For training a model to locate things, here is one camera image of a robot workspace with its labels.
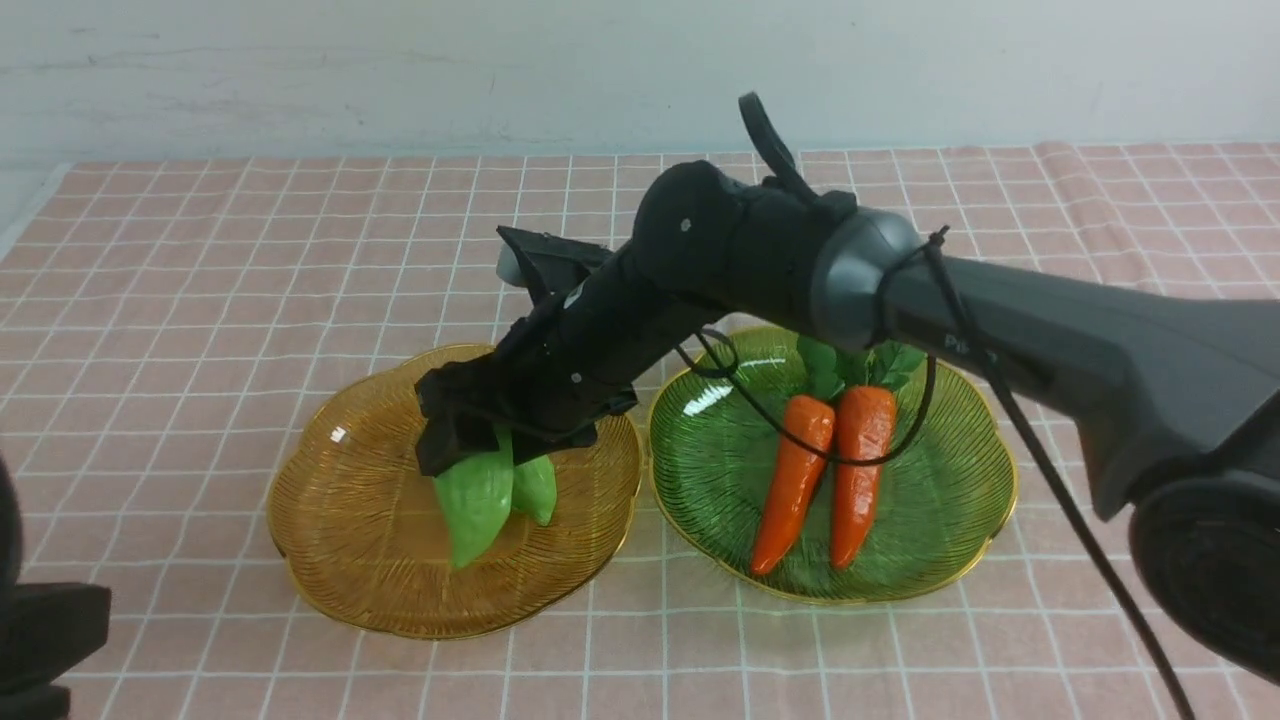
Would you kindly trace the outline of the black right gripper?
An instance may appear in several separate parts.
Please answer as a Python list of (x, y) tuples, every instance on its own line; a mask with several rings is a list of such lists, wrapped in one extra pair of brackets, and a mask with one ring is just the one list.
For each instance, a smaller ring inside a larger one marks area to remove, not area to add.
[(429, 372), (419, 470), (440, 477), (495, 452), (499, 427), (540, 455), (590, 448), (613, 398), (731, 307), (731, 250), (621, 250), (580, 286), (545, 296), (489, 354)]

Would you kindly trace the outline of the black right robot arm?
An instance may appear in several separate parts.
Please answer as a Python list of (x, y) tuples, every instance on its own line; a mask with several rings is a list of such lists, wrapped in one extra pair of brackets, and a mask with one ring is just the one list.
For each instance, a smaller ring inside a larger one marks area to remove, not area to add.
[(631, 238), (577, 284), (544, 284), (498, 347), (416, 384), (416, 455), (436, 475), (512, 432), (520, 460), (586, 447), (622, 393), (689, 336), (745, 313), (858, 352), (886, 340), (984, 374), (1073, 419), (1091, 503), (1133, 506), (1146, 589), (1192, 638), (1277, 680), (1277, 302), (1176, 299), (941, 255), (913, 224), (745, 184), (708, 161), (663, 170)]

